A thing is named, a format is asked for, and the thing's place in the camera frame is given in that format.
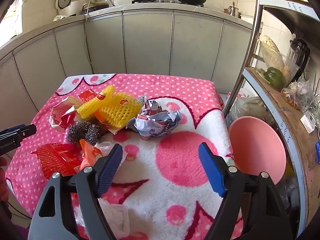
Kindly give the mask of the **person's left hand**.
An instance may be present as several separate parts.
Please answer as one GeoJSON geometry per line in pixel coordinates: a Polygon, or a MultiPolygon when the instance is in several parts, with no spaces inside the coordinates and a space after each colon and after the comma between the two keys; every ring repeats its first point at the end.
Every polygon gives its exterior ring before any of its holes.
{"type": "Polygon", "coordinates": [[[3,167],[7,166],[7,161],[5,158],[0,157],[0,199],[1,201],[8,201],[9,191],[7,189],[7,183],[5,179],[5,172],[3,167]]]}

